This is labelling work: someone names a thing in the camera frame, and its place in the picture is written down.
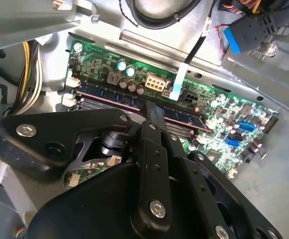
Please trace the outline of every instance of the capacitor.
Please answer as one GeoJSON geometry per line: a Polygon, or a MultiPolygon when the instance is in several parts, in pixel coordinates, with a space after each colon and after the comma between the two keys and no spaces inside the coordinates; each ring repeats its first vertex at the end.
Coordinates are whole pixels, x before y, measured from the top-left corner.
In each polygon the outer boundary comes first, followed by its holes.
{"type": "Polygon", "coordinates": [[[216,120],[218,123],[223,123],[224,122],[224,119],[222,116],[216,116],[216,120]]]}
{"type": "Polygon", "coordinates": [[[126,62],[124,60],[118,60],[116,67],[119,71],[124,71],[126,68],[126,62]]]}
{"type": "Polygon", "coordinates": [[[136,91],[136,84],[135,84],[134,80],[130,80],[128,82],[128,90],[130,92],[135,92],[136,91]]]}
{"type": "Polygon", "coordinates": [[[128,77],[132,77],[134,76],[135,74],[135,70],[132,66],[128,66],[126,69],[125,69],[125,74],[128,76],[128,77]]]}
{"type": "Polygon", "coordinates": [[[230,125],[233,126],[234,129],[238,129],[239,128],[239,124],[236,121],[234,121],[234,120],[230,121],[230,125]]]}
{"type": "Polygon", "coordinates": [[[263,114],[263,112],[259,109],[256,109],[256,108],[252,108],[251,111],[250,111],[254,116],[261,116],[261,114],[263,114]]]}
{"type": "Polygon", "coordinates": [[[137,86],[136,86],[136,93],[138,93],[139,95],[142,95],[144,94],[144,84],[142,83],[138,83],[137,86]]]}
{"type": "Polygon", "coordinates": [[[82,50],[83,50],[83,45],[80,42],[76,42],[74,44],[74,51],[77,53],[80,53],[82,52],[82,50]]]}
{"type": "Polygon", "coordinates": [[[259,122],[259,121],[255,122],[255,126],[256,126],[257,129],[259,129],[259,130],[264,130],[264,129],[265,129],[265,126],[264,126],[261,122],[259,122]]]}
{"type": "Polygon", "coordinates": [[[251,149],[254,153],[257,153],[257,152],[259,151],[258,147],[257,147],[255,144],[253,144],[253,143],[250,144],[250,149],[251,149]]]}
{"type": "Polygon", "coordinates": [[[119,86],[121,89],[126,89],[128,87],[128,79],[126,77],[121,77],[119,80],[119,86]]]}
{"type": "Polygon", "coordinates": [[[218,106],[218,101],[215,98],[210,98],[208,100],[208,104],[212,107],[215,108],[218,106]]]}
{"type": "Polygon", "coordinates": [[[226,121],[226,122],[225,122],[225,126],[226,126],[226,128],[227,128],[228,130],[232,130],[232,129],[233,129],[233,126],[230,124],[229,121],[226,121]]]}
{"type": "Polygon", "coordinates": [[[257,147],[257,148],[261,148],[263,146],[263,144],[260,142],[260,140],[258,138],[253,139],[253,144],[257,147]]]}
{"type": "Polygon", "coordinates": [[[218,98],[219,98],[220,101],[225,101],[226,96],[225,96],[224,94],[220,94],[220,95],[218,96],[218,98]]]}

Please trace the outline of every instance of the yellow wire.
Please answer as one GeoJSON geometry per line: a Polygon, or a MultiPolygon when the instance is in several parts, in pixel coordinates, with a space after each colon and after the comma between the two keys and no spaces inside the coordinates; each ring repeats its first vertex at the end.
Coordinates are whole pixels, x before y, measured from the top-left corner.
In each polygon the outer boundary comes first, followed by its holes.
{"type": "Polygon", "coordinates": [[[262,0],[258,0],[258,1],[256,2],[256,5],[255,5],[254,8],[253,8],[253,14],[256,14],[256,13],[257,13],[257,9],[258,9],[259,4],[260,4],[261,1],[262,1],[262,0]]]}
{"type": "Polygon", "coordinates": [[[27,42],[23,42],[23,48],[25,52],[25,74],[24,74],[24,81],[23,85],[21,86],[21,97],[25,94],[26,84],[28,81],[28,74],[29,74],[29,45],[27,42]]]}

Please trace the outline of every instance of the blue connector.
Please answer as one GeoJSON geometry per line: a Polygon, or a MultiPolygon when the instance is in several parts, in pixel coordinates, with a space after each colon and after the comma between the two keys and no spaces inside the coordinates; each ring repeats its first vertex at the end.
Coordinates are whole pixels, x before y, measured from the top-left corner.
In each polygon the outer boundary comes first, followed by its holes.
{"type": "Polygon", "coordinates": [[[238,142],[236,140],[233,140],[230,137],[227,137],[225,139],[225,143],[227,143],[229,146],[232,146],[232,147],[235,147],[235,148],[240,146],[240,142],[238,142]]]}
{"type": "Polygon", "coordinates": [[[242,131],[247,131],[247,132],[252,133],[256,130],[256,127],[252,123],[249,123],[246,121],[240,121],[239,122],[239,129],[242,131]]]}
{"type": "Polygon", "coordinates": [[[234,54],[241,53],[240,47],[232,33],[232,30],[228,27],[224,30],[224,34],[226,36],[226,39],[230,45],[230,49],[233,51],[234,54]]]}

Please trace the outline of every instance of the power supply cable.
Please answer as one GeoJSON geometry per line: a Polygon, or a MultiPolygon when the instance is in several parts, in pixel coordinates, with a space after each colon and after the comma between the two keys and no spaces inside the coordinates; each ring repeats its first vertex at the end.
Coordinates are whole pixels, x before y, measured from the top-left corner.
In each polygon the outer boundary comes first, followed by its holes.
{"type": "MultiPolygon", "coordinates": [[[[134,18],[134,20],[142,27],[152,30],[158,30],[163,29],[169,26],[172,26],[173,24],[179,22],[181,19],[183,19],[186,15],[188,15],[199,3],[201,0],[192,0],[187,6],[185,6],[183,9],[181,9],[178,12],[175,12],[172,16],[168,16],[165,18],[151,18],[143,13],[141,13],[135,5],[135,0],[125,0],[128,7],[130,8],[131,14],[134,18]]],[[[136,26],[136,24],[129,19],[123,12],[122,6],[121,6],[121,0],[119,0],[120,10],[122,15],[128,19],[133,25],[136,26]]]]}

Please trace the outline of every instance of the green circuit board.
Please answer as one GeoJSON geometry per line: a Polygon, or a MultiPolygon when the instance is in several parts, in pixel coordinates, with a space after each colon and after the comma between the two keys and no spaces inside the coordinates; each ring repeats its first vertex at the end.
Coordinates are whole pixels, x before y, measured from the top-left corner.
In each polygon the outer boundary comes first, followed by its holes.
{"type": "MultiPolygon", "coordinates": [[[[141,84],[143,87],[148,75],[162,79],[167,86],[172,84],[176,77],[175,74],[166,70],[79,40],[73,42],[68,66],[68,76],[72,74],[73,77],[81,79],[82,84],[79,89],[84,88],[85,91],[88,91],[89,84],[101,83],[106,88],[116,89],[119,92],[122,90],[119,83],[123,78],[126,78],[129,83],[132,82],[137,86],[141,84]],[[77,44],[81,45],[79,51],[77,51],[77,44]],[[127,67],[134,69],[133,76],[127,76],[124,71],[117,69],[117,63],[121,60],[125,62],[127,67]]],[[[144,87],[144,92],[141,95],[138,95],[137,92],[132,92],[132,94],[134,99],[140,97],[155,99],[158,102],[185,109],[186,112],[189,112],[188,115],[206,116],[205,128],[209,129],[210,132],[199,130],[194,132],[193,139],[192,136],[181,138],[183,147],[187,153],[192,149],[203,152],[228,178],[233,178],[236,168],[244,162],[241,156],[242,152],[249,148],[254,139],[260,140],[264,135],[264,130],[258,127],[251,132],[236,129],[236,134],[240,135],[242,140],[238,147],[232,147],[226,141],[227,136],[232,132],[228,130],[226,122],[243,121],[252,125],[260,123],[263,127],[265,125],[271,127],[271,125],[273,126],[273,123],[270,122],[271,119],[278,116],[278,111],[260,103],[250,102],[239,96],[189,79],[184,80],[178,101],[172,101],[168,98],[170,90],[172,88],[165,87],[163,91],[156,91],[144,87]]],[[[128,88],[122,91],[130,93],[128,88]]]]}

